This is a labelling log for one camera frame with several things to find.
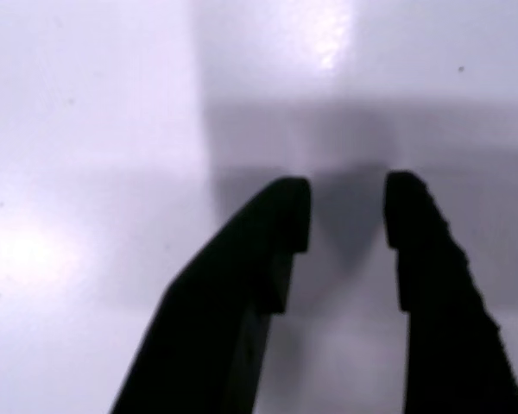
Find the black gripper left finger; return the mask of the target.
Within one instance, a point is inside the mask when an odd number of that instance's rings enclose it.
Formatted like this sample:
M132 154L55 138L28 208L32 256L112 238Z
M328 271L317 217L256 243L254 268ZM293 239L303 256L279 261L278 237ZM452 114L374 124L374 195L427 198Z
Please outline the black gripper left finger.
M311 209L307 179L276 179L204 245L162 295L113 412L253 411L270 320L287 307Z

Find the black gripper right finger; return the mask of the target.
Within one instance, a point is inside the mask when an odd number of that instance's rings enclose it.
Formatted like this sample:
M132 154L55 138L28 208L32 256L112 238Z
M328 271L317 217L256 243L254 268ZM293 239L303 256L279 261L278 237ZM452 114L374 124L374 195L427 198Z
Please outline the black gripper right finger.
M426 183L385 180L384 225L408 315L406 413L518 413L518 380L467 254Z

